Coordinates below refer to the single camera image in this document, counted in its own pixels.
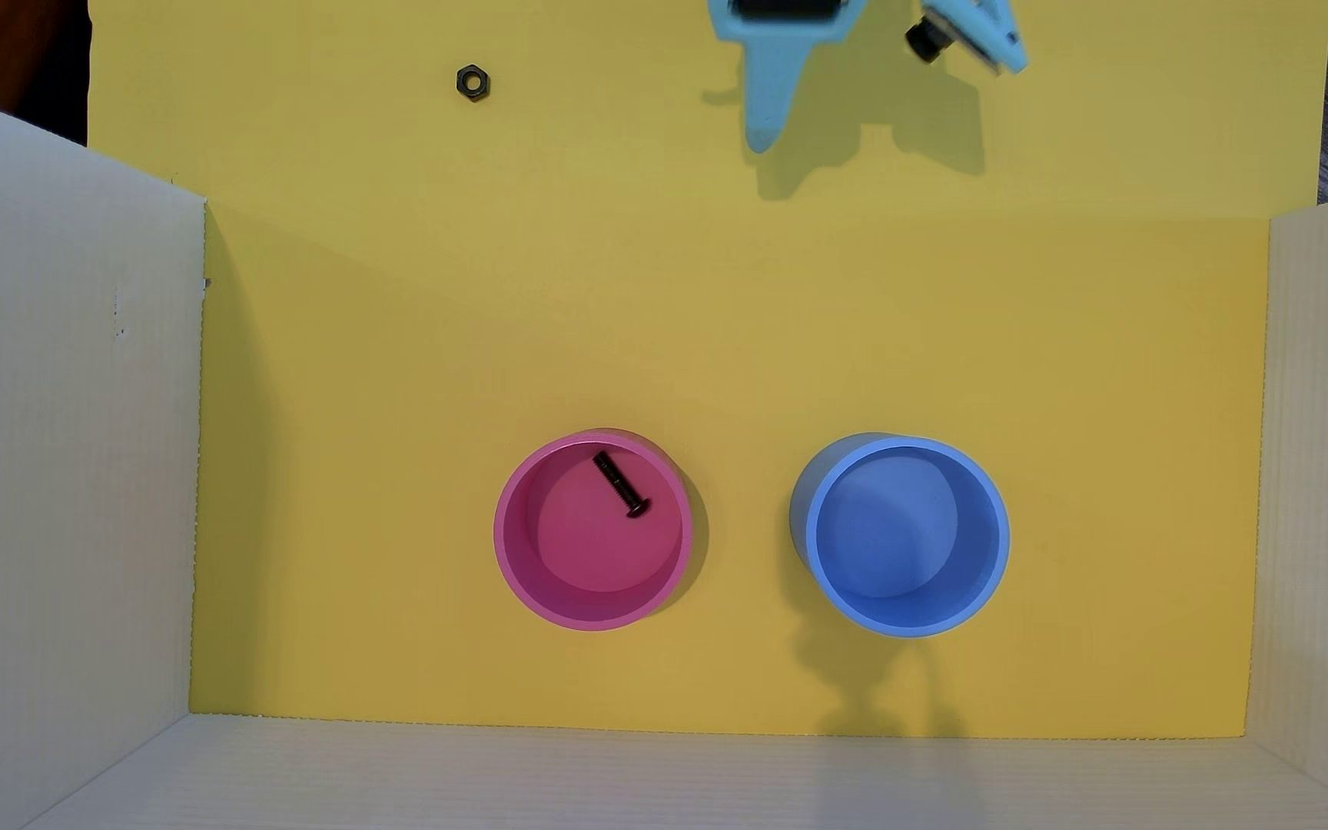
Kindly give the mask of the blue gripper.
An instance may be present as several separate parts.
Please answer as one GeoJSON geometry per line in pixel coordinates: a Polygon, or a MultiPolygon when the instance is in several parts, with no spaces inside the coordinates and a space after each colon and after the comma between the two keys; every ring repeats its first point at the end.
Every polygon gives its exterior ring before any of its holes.
{"type": "Polygon", "coordinates": [[[869,3],[709,3],[721,42],[745,46],[745,143],[764,154],[781,137],[813,46],[849,37],[869,3]]]}

